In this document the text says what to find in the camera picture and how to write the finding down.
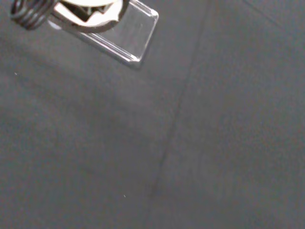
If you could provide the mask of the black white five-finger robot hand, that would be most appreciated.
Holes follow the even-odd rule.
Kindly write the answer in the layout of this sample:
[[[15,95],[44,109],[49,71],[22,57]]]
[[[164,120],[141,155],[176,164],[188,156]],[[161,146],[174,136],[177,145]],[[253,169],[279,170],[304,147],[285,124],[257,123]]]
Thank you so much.
[[[99,33],[114,28],[128,0],[14,0],[10,19],[31,31],[50,21],[68,30]]]

